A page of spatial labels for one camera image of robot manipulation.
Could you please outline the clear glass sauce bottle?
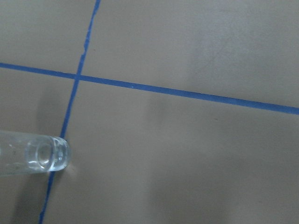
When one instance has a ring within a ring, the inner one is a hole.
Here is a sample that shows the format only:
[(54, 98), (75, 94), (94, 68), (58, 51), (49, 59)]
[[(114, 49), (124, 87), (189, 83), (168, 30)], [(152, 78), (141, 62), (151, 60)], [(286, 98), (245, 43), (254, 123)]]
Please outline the clear glass sauce bottle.
[(71, 159), (68, 142), (60, 137), (0, 132), (0, 176), (60, 171)]

